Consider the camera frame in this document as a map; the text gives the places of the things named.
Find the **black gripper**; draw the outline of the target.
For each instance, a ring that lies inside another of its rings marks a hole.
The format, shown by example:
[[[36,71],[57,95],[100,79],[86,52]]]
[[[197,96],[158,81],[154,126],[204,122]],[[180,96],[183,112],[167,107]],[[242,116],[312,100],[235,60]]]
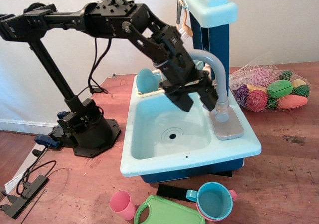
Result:
[[[159,83],[166,96],[181,110],[189,112],[193,99],[189,93],[198,92],[200,99],[209,111],[212,111],[218,100],[216,89],[208,75],[196,69],[187,52],[170,54],[157,51],[154,55],[154,66],[162,71],[166,79]]]

